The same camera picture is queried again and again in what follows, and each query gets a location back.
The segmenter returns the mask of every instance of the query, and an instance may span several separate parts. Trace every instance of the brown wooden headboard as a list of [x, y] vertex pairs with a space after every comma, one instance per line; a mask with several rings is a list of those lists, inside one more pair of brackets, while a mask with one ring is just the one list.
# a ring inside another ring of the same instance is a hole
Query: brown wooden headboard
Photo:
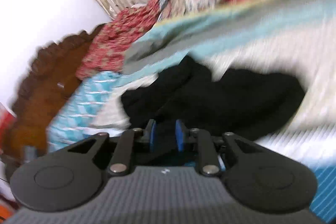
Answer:
[[82, 31], [38, 50], [12, 105], [17, 119], [3, 138], [5, 156], [20, 162], [26, 145], [35, 146], [41, 154], [46, 152], [45, 129], [80, 84], [75, 72], [102, 27], [103, 24], [91, 34]]

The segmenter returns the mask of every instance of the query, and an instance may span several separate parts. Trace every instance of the light blue fabric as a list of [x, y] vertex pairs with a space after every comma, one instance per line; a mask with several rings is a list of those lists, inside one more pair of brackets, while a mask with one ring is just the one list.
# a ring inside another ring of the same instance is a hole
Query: light blue fabric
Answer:
[[114, 87], [123, 86], [178, 64], [187, 53], [191, 53], [196, 59], [203, 59], [206, 56], [244, 45], [253, 39], [265, 37], [273, 31], [313, 20], [321, 21], [335, 15], [336, 0], [319, 2], [305, 10], [295, 9], [289, 13], [279, 12], [267, 22], [260, 22], [253, 26], [253, 29], [246, 29], [244, 32], [234, 33], [230, 36], [209, 39], [200, 45], [177, 52], [158, 63], [146, 66], [131, 75], [119, 75], [110, 71], [98, 73], [83, 82], [50, 123], [47, 129], [49, 151], [61, 149], [85, 138], [84, 128], [90, 125]]
[[310, 210], [328, 223], [336, 217], [336, 166], [312, 171], [318, 180], [318, 190]]

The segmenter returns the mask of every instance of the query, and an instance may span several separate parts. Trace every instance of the orange object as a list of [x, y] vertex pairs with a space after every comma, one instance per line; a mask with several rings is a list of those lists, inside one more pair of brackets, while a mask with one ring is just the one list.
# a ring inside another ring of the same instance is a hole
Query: orange object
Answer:
[[5, 220], [10, 218], [14, 214], [13, 209], [11, 209], [4, 202], [0, 201], [0, 223], [4, 223]]

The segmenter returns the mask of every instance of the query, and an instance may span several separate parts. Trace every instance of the white wall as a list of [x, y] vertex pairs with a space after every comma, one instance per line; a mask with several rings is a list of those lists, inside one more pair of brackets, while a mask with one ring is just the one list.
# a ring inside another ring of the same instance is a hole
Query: white wall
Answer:
[[109, 20], [95, 0], [0, 0], [0, 103], [10, 106], [38, 46]]

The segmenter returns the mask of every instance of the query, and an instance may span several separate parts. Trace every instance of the small logo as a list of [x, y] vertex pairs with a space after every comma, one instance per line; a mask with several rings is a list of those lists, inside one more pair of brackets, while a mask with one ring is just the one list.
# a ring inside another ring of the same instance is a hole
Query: small logo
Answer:
[[169, 172], [170, 172], [170, 170], [167, 169], [167, 168], [161, 171], [162, 174], [167, 174], [167, 173], [169, 173]]

